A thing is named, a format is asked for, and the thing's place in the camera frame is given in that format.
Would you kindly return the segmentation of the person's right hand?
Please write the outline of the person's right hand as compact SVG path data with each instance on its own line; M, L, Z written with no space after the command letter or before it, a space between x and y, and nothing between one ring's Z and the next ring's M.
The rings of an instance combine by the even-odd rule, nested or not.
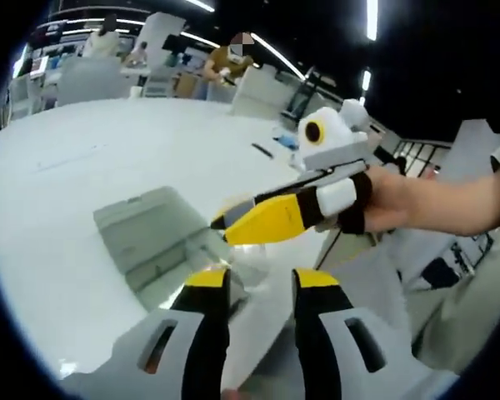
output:
M371 167L367 176L372 194L363 211L365 231L380 233L405 228L410 212L409 179L382 167Z

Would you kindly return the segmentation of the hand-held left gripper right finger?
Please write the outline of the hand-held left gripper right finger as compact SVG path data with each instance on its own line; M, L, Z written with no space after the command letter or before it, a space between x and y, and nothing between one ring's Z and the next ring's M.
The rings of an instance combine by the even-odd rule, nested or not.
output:
M419 362L397 329L354 307L329 273L293 270L292 294L306 399L439 399L458 380Z

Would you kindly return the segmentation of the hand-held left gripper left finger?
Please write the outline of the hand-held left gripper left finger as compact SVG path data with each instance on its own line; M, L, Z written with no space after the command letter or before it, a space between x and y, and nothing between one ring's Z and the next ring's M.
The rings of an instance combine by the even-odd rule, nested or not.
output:
M64 380L74 399L219 399L230 342L231 272L194 273L169 309L120 336L93 372Z

